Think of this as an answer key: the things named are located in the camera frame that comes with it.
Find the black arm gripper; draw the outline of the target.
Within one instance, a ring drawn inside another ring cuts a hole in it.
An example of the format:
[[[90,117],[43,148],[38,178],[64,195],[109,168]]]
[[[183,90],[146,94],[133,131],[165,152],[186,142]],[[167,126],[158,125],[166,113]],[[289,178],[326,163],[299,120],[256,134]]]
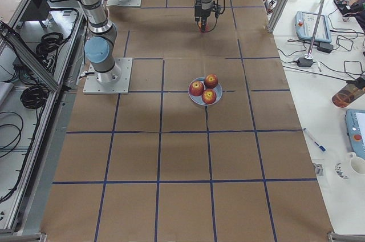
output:
[[[208,17],[217,10],[214,0],[194,0],[194,17],[198,28],[208,30]]]

